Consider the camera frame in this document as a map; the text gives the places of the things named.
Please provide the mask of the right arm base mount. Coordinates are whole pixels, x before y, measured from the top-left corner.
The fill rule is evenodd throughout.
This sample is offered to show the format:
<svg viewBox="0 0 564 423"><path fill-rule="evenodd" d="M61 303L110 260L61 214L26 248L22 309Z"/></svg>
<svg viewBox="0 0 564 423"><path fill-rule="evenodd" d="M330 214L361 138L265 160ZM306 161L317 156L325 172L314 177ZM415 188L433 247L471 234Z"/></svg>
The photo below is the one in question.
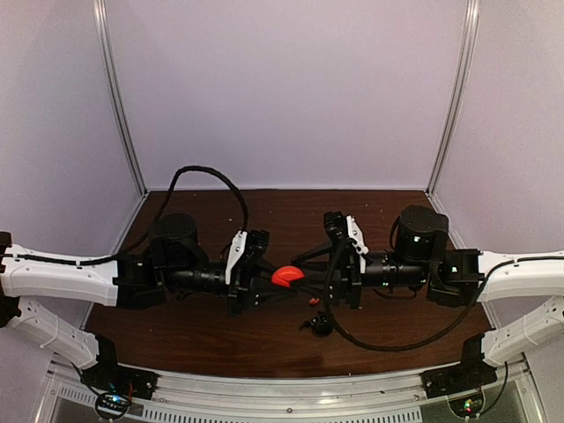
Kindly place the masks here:
<svg viewBox="0 0 564 423"><path fill-rule="evenodd" d="M486 411L483 388L497 381L497 369L485 362L484 334L464 341L458 364L427 370L421 381L428 399L447 397L449 409L460 419L476 419Z"/></svg>

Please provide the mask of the orange earbud charging case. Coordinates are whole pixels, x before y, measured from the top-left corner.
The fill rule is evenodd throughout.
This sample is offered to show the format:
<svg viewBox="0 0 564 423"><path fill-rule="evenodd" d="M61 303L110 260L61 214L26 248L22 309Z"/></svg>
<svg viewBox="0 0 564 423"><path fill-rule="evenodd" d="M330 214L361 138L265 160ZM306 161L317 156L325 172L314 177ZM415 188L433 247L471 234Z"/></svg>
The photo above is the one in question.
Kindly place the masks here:
<svg viewBox="0 0 564 423"><path fill-rule="evenodd" d="M295 266L286 265L276 269L271 275L271 283L275 286L290 288L292 283L305 278L304 272Z"/></svg>

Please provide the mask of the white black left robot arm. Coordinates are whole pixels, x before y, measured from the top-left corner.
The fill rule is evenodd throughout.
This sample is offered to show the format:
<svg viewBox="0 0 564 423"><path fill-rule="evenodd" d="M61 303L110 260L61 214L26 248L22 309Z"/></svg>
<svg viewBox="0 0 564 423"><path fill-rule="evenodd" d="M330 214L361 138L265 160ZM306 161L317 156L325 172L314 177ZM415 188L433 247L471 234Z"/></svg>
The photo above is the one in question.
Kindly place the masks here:
<svg viewBox="0 0 564 423"><path fill-rule="evenodd" d="M88 258L40 256L1 234L1 325L23 331L75 367L92 373L108 391L127 382L117 365L115 346L47 311L35 297L88 301L106 307L141 310L163 304L170 294L208 293L227 300L230 315L294 293L304 272L275 268L264 261L270 235L238 231L222 261L201 247L197 223L188 214L167 215L153 223L148 245L138 254Z"/></svg>

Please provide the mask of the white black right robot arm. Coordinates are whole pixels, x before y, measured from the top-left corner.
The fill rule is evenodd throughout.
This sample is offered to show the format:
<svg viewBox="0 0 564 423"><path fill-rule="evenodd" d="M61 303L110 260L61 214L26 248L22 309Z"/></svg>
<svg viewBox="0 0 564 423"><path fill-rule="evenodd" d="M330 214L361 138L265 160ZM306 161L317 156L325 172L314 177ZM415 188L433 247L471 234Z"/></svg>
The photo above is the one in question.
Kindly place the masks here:
<svg viewBox="0 0 564 423"><path fill-rule="evenodd" d="M390 230L390 248L372 252L352 215L327 212L328 241L293 258L303 271L323 274L321 301L331 329L351 344L379 353L419 349L445 337L478 303L503 298L544 296L545 302L514 322L464 343L467 357L452 369L452 382L471 388L508 359L544 344L563 332L563 254L499 254L479 249L448 249L449 219L430 208L410 205ZM427 290L435 304L461 308L461 314L431 337L407 345L374 345L348 332L332 311L340 301L360 307L365 288Z"/></svg>

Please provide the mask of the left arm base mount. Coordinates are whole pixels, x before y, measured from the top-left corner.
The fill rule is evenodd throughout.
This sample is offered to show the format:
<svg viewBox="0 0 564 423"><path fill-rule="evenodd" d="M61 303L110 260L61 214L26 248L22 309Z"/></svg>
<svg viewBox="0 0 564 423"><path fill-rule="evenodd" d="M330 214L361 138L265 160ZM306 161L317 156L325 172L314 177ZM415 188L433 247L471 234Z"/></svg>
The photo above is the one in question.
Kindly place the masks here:
<svg viewBox="0 0 564 423"><path fill-rule="evenodd" d="M134 398L151 400L158 376L153 371L122 366L117 362L114 343L95 335L96 363L80 370L80 381L95 395L94 410L110 421L122 418Z"/></svg>

